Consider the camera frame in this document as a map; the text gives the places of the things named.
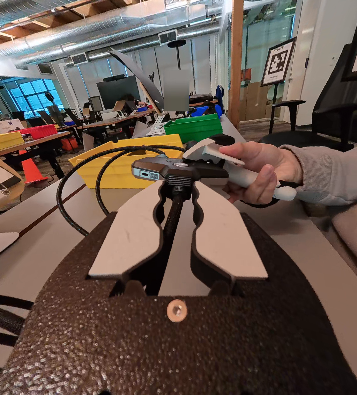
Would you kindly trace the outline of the red plastic bin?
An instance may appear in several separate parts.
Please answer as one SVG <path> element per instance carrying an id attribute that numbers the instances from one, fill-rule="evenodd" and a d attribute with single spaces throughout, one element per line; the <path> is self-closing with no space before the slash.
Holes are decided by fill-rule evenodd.
<path id="1" fill-rule="evenodd" d="M 42 126 L 34 126 L 20 130 L 22 135 L 29 134 L 32 139 L 41 139 L 47 136 L 52 136 L 58 133 L 55 124 L 45 124 Z"/>

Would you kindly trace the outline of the black office chair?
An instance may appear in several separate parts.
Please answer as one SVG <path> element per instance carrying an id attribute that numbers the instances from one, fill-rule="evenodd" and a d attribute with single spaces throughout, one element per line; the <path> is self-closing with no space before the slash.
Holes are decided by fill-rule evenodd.
<path id="1" fill-rule="evenodd" d="M 343 81 L 351 44 L 341 55 L 326 85 L 317 99 L 310 128 L 295 126 L 295 130 L 271 132 L 259 142 L 274 146 L 293 145 L 303 148 L 325 146 L 341 152 L 357 144 L 357 80 Z"/>

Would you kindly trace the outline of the orange traffic cone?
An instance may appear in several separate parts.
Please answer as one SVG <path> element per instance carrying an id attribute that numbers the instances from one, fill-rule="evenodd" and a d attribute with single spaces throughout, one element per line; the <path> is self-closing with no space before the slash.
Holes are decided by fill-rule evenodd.
<path id="1" fill-rule="evenodd" d="M 24 184 L 30 185 L 38 182 L 49 180 L 49 177 L 44 177 L 37 168 L 33 158 L 26 159 L 21 162 L 24 172 Z"/>

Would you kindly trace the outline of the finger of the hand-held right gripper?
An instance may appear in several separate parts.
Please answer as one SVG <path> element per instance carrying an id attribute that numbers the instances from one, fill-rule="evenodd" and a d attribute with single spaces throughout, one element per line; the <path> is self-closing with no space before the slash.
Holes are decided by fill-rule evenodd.
<path id="1" fill-rule="evenodd" d="M 222 164 L 222 166 L 224 166 L 225 162 L 240 166 L 245 165 L 243 161 L 221 153 L 221 147 L 222 145 L 217 144 L 213 139 L 207 138 L 186 150 L 182 158 L 189 161 L 211 161 L 213 164 Z"/>

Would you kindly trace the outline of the black curved board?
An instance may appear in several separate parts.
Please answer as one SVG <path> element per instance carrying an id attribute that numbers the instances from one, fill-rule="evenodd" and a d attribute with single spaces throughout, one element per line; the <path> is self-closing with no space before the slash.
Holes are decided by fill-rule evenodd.
<path id="1" fill-rule="evenodd" d="M 137 66 L 130 56 L 123 54 L 112 47 L 108 48 L 108 52 L 136 76 L 144 94 L 149 99 L 156 113 L 160 116 L 163 115 L 165 108 L 164 99 L 155 84 L 143 73 L 141 68 Z"/>

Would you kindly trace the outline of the small yellow plastic bin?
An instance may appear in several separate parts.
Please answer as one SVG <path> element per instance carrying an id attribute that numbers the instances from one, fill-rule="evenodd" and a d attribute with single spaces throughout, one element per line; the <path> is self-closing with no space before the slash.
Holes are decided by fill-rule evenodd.
<path id="1" fill-rule="evenodd" d="M 8 149 L 10 147 L 21 145 L 24 143 L 23 136 L 20 131 L 11 131 L 0 134 L 0 150 Z"/>

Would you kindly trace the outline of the wooden support post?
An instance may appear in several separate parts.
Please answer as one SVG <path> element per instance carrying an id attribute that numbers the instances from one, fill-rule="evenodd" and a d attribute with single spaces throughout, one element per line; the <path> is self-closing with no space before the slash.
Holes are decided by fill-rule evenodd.
<path id="1" fill-rule="evenodd" d="M 230 62 L 230 93 L 228 116 L 232 125 L 239 126 L 241 57 L 243 39 L 244 1 L 232 1 L 231 14 L 231 62 Z"/>

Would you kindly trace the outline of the large yellow plastic bin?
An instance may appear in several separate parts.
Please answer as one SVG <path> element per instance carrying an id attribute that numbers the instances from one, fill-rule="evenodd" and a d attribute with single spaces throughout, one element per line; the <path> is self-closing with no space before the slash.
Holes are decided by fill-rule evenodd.
<path id="1" fill-rule="evenodd" d="M 117 143 L 109 141 L 101 146 L 86 151 L 72 159 L 69 162 L 72 166 L 78 165 L 81 161 L 88 157 L 95 155 L 100 152 L 104 152 L 109 149 L 125 146 L 143 146 L 143 145 L 168 145 L 178 146 L 183 148 L 183 143 L 179 134 L 173 135 L 160 135 L 160 136 L 147 136 L 135 139 L 123 139 L 118 140 Z M 94 189 L 96 185 L 96 178 L 107 160 L 117 153 L 104 154 L 102 157 L 97 158 L 90 163 L 85 164 L 77 173 L 82 177 L 86 186 L 90 189 Z M 157 154 L 149 151 L 136 151 L 134 153 L 126 154 L 116 159 L 107 170 L 104 172 L 101 179 L 101 189 L 144 189 L 151 185 L 148 180 L 137 179 L 132 175 L 132 163 L 136 160 L 154 157 Z"/>

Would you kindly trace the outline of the large black display screen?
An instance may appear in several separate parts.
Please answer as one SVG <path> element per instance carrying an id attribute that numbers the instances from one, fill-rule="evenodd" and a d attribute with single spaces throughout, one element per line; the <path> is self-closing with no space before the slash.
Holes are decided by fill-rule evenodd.
<path id="1" fill-rule="evenodd" d="M 132 101 L 140 101 L 140 93 L 135 76 L 125 76 L 114 81 L 102 81 L 96 83 L 104 109 L 115 107 L 117 101 L 132 98 Z"/>

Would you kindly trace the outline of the green plastic bin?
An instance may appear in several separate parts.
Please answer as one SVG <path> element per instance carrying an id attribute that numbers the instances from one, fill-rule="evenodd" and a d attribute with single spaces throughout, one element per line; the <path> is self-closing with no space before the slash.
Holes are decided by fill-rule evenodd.
<path id="1" fill-rule="evenodd" d="M 166 135 L 178 134 L 183 144 L 223 133 L 218 114 L 171 120 L 164 125 L 164 130 Z"/>

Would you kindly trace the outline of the small blue plastic bin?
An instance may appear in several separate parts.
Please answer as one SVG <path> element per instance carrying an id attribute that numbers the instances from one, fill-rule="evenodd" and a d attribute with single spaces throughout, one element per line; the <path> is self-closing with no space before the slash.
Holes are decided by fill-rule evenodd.
<path id="1" fill-rule="evenodd" d="M 199 107 L 194 107 L 194 111 L 191 113 L 191 117 L 197 117 L 197 116 L 202 116 L 202 115 L 208 115 L 208 111 L 209 111 L 209 107 L 210 106 L 199 106 Z M 214 114 L 216 113 L 218 115 L 218 118 L 221 117 L 222 115 L 222 110 L 221 107 L 218 104 L 214 104 L 212 103 L 212 110 L 214 110 L 215 112 L 210 112 L 210 114 Z"/>

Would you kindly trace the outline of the person's right hand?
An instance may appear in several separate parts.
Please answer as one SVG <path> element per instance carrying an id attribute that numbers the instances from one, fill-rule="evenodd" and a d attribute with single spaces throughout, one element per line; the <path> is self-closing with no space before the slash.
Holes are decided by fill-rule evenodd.
<path id="1" fill-rule="evenodd" d="M 227 182 L 223 191 L 230 196 L 230 203 L 242 201 L 250 205 L 268 205 L 273 199 L 278 181 L 297 185 L 303 182 L 301 164 L 289 150 L 250 141 L 223 146 L 220 152 L 241 160 L 246 169 L 258 174 L 248 188 Z"/>

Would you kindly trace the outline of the silver air duct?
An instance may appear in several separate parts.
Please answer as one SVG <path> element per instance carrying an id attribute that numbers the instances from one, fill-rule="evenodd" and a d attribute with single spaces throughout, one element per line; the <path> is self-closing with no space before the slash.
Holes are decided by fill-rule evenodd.
<path id="1" fill-rule="evenodd" d="M 83 50 L 149 36 L 217 15 L 222 2 L 145 1 L 0 44 L 0 61 L 17 68 L 76 55 Z"/>

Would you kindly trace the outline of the brown cardboard boxes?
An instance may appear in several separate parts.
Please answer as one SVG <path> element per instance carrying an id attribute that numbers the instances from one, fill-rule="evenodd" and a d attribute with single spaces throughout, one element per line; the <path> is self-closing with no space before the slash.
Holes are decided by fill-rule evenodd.
<path id="1" fill-rule="evenodd" d="M 271 104 L 268 93 L 272 86 L 261 87 L 260 82 L 251 82 L 240 87 L 239 121 L 250 121 L 270 117 Z"/>

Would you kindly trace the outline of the person's right forearm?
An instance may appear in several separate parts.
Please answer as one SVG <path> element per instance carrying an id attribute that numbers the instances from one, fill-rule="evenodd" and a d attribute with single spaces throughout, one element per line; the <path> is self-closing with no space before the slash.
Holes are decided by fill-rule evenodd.
<path id="1" fill-rule="evenodd" d="M 326 206 L 357 202 L 357 146 L 347 152 L 324 146 L 280 148 L 291 151 L 301 165 L 303 181 L 296 188 L 299 200 Z"/>

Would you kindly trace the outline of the framed tag sign on stand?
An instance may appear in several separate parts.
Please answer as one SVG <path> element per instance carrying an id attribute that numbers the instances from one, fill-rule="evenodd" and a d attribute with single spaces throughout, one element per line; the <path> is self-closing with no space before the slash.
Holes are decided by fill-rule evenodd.
<path id="1" fill-rule="evenodd" d="M 296 37 L 269 48 L 268 56 L 264 67 L 260 87 L 274 86 L 273 104 L 269 134 L 273 131 L 274 113 L 277 99 L 277 91 L 280 83 L 285 82 L 288 66 L 295 48 Z"/>

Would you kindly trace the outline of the wooden desk with black legs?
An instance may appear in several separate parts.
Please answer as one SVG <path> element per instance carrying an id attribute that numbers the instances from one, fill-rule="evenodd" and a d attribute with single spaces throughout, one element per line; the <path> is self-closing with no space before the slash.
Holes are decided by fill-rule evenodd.
<path id="1" fill-rule="evenodd" d="M 49 162 L 58 179 L 62 179 L 64 173 L 57 162 L 57 155 L 54 150 L 57 148 L 59 141 L 70 136 L 70 132 L 63 131 L 41 139 L 27 141 L 16 146 L 1 149 L 0 157 L 4 157 L 4 162 L 8 165 L 14 165 L 16 167 L 25 160 L 32 159 L 36 156 L 42 156 Z"/>

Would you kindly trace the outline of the black video switch hub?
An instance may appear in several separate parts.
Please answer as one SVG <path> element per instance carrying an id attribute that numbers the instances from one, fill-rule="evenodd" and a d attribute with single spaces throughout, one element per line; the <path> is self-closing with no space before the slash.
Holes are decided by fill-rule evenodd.
<path id="1" fill-rule="evenodd" d="M 130 274 L 131 280 L 139 280 L 145 286 L 145 293 L 148 296 L 157 296 L 165 275 L 182 207 L 184 202 L 191 198 L 194 183 L 201 179 L 227 179 L 228 173 L 219 164 L 204 160 L 186 162 L 156 156 L 134 161 L 132 175 L 138 179 L 162 181 L 160 190 L 162 202 L 157 204 L 157 221 L 164 220 L 163 210 L 159 206 L 163 206 L 166 199 L 172 201 L 163 228 L 161 251 Z"/>

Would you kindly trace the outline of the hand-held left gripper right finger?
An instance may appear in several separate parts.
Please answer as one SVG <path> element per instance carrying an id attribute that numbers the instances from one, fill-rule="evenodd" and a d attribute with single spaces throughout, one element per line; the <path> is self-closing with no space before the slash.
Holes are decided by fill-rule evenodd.
<path id="1" fill-rule="evenodd" d="M 267 279 L 239 210 L 200 181 L 194 183 L 192 203 L 191 271 L 195 277 L 202 282 Z"/>

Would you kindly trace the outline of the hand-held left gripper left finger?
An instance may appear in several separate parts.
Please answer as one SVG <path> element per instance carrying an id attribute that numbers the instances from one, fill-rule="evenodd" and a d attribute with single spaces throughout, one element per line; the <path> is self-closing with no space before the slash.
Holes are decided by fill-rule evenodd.
<path id="1" fill-rule="evenodd" d="M 161 251 L 166 201 L 162 187 L 163 181 L 156 181 L 119 208 L 88 272 L 90 278 L 126 280 Z"/>

